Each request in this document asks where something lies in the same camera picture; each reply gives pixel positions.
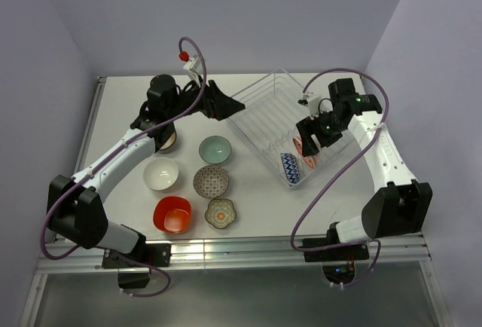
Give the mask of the brown geometric patterned bowl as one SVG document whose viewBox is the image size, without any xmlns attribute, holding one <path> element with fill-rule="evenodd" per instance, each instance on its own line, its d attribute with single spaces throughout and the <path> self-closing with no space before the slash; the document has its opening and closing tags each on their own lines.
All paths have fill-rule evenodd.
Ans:
<svg viewBox="0 0 482 327">
<path fill-rule="evenodd" d="M 230 184 L 230 178 L 225 169 L 216 165 L 200 168 L 194 175 L 194 190 L 206 199 L 215 199 L 223 195 Z"/>
</svg>

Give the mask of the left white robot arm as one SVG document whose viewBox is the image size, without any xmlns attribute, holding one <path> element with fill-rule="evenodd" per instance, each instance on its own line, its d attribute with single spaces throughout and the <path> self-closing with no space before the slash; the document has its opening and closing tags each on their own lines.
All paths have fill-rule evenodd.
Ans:
<svg viewBox="0 0 482 327">
<path fill-rule="evenodd" d="M 107 197 L 138 164 L 166 144 L 176 120 L 200 112 L 223 121 L 244 109 L 213 80 L 197 76 L 180 87 L 171 75 L 153 77 L 139 115 L 120 141 L 82 171 L 70 177 L 58 175 L 50 182 L 42 230 L 59 234 L 76 247 L 109 249 L 120 253 L 129 266 L 140 265 L 147 256 L 146 238 L 108 220 L 103 206 Z"/>
</svg>

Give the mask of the pale green ribbed bowl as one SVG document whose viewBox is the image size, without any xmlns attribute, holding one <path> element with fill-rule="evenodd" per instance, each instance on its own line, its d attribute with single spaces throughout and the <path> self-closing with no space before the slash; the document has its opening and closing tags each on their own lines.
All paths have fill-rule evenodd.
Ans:
<svg viewBox="0 0 482 327">
<path fill-rule="evenodd" d="M 200 143 L 198 152 L 208 164 L 222 164 L 231 156 L 232 146 L 223 136 L 208 136 Z"/>
</svg>

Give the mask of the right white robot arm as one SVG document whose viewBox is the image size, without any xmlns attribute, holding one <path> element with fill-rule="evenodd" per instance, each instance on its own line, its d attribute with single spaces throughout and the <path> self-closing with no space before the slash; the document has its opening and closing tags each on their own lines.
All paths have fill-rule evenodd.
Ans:
<svg viewBox="0 0 482 327">
<path fill-rule="evenodd" d="M 356 242 L 381 237 L 419 233 L 432 201 L 429 183 L 419 182 L 403 161 L 386 127 L 388 107 L 373 94 L 360 94 L 351 78 L 339 78 L 328 85 L 331 110 L 323 98 L 305 90 L 299 104 L 309 116 L 296 125 L 301 137 L 301 154 L 312 157 L 348 132 L 361 151 L 355 160 L 368 165 L 374 195 L 360 214 L 334 222 L 326 237 L 327 253 L 336 259 L 348 254 Z"/>
</svg>

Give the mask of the red blue patterned bowl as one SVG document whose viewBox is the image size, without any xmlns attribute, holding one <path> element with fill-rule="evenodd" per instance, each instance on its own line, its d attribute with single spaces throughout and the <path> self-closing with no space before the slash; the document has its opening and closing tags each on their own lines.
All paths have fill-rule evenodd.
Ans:
<svg viewBox="0 0 482 327">
<path fill-rule="evenodd" d="M 297 158 L 291 153 L 281 153 L 280 160 L 282 161 L 285 177 L 292 185 L 296 185 L 300 181 L 300 169 L 297 164 Z"/>
</svg>

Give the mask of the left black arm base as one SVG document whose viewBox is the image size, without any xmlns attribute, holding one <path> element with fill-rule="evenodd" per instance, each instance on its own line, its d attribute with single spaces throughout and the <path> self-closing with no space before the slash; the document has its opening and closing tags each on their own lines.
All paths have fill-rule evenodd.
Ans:
<svg viewBox="0 0 482 327">
<path fill-rule="evenodd" d="M 164 293 L 170 287 L 171 277 L 163 270 L 163 267 L 169 267 L 170 257 L 171 245 L 169 243 L 148 243 L 140 256 L 105 251 L 101 268 L 117 270 L 117 284 L 123 293 L 137 298 L 147 298 Z M 158 292 L 142 294 L 140 290 L 148 286 L 155 274 L 164 276 L 166 285 Z"/>
</svg>

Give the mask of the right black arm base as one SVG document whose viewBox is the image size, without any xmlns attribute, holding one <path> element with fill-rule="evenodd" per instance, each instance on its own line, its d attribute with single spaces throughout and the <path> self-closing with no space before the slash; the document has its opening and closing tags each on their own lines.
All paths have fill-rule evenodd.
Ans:
<svg viewBox="0 0 482 327">
<path fill-rule="evenodd" d="M 322 270 L 331 288 L 345 289 L 363 280 L 374 268 L 373 264 L 356 278 L 357 261 L 367 261 L 370 257 L 366 243 L 342 245 L 337 248 L 304 252 L 306 263 L 322 263 Z"/>
</svg>

